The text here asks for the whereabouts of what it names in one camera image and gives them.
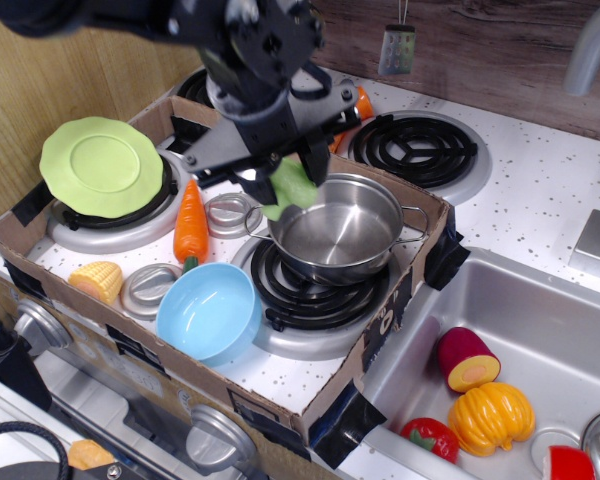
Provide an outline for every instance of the green cloth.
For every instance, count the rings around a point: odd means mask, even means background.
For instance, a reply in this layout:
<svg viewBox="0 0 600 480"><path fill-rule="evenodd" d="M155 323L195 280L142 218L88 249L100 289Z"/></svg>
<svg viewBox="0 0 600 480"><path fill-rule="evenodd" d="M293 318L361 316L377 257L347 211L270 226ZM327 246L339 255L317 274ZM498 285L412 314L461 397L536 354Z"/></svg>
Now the green cloth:
<svg viewBox="0 0 600 480"><path fill-rule="evenodd" d="M309 180L302 163L290 158L283 158L278 169L270 177L273 189L278 198L277 205L265 205L262 214L273 222L289 205L309 208L318 198L318 188Z"/></svg>

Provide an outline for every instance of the orange carrot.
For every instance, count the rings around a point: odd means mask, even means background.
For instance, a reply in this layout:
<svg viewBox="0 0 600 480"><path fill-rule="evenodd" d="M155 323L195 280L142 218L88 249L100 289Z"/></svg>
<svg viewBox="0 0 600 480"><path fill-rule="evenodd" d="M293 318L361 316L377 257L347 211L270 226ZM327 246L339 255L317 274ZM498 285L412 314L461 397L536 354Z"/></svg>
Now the orange carrot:
<svg viewBox="0 0 600 480"><path fill-rule="evenodd" d="M364 88L358 87L358 101L356 102L356 108L358 109L358 115L360 115L360 120L366 120L367 118L371 118L374 116L373 107L371 106L371 100L369 100L369 95ZM340 146L340 142L344 138L344 133L339 133L333 138L333 143L329 145L329 151L331 153L336 153L338 147Z"/></svg>
<svg viewBox="0 0 600 480"><path fill-rule="evenodd" d="M199 263L204 263L209 254L207 216L195 180L189 181L182 197L173 232L173 253L183 264L191 257Z"/></svg>

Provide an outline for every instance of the wooden wall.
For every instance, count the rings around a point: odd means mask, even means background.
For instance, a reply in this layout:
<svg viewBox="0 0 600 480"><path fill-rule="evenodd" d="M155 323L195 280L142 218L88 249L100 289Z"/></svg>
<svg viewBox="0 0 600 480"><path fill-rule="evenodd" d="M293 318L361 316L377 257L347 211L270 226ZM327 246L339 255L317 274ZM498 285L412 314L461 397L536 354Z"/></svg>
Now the wooden wall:
<svg viewBox="0 0 600 480"><path fill-rule="evenodd" d="M193 48L81 30L32 40L0 24L0 214L42 179L44 140L68 120L128 120L200 65Z"/></svg>
<svg viewBox="0 0 600 480"><path fill-rule="evenodd" d="M397 0L314 3L327 23L327 45L315 57L323 66L600 140L600 70L589 95L562 90L571 50L600 0L411 0L413 70L384 77L378 60Z"/></svg>

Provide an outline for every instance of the pot handle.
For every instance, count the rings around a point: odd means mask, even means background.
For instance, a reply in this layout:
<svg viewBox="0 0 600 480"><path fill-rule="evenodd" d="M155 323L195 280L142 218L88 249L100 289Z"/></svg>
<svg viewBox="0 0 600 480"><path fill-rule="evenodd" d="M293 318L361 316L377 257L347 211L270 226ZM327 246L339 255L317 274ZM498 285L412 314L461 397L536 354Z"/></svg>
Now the pot handle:
<svg viewBox="0 0 600 480"><path fill-rule="evenodd" d="M257 233L253 233L251 230L249 230L249 217L251 217L251 214L253 214L254 210L256 210L257 208L262 208L262 205L256 205L255 207L251 207L247 214L244 216L244 229L247 232L247 235L249 235L250 237L259 238L260 240L273 241L271 237L258 235Z"/></svg>
<svg viewBox="0 0 600 480"><path fill-rule="evenodd" d="M420 235L417 238L407 238L405 240L398 239L396 240L396 245L400 243L419 242L420 240L424 240L429 234L429 216L427 215L427 213L420 207L405 207L401 205L400 208L402 210L413 210L420 212L420 214L424 217L424 231L422 232L422 235Z"/></svg>

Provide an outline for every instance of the sink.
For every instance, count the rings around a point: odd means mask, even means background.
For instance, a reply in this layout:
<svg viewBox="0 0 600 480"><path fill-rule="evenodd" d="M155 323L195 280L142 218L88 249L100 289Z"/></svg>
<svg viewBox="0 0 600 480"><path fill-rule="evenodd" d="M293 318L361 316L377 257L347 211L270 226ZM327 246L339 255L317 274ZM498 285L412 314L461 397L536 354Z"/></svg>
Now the sink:
<svg viewBox="0 0 600 480"><path fill-rule="evenodd" d="M430 479L541 479L549 445L579 446L600 414L600 294L494 253L470 249L441 291L423 285L400 331L389 337L363 378L364 396L387 418L365 442ZM490 457L461 451L457 467L396 432L411 418L447 423L460 394L443 379L434 355L448 329L473 330L500 359L497 382L522 391L536 431Z"/></svg>

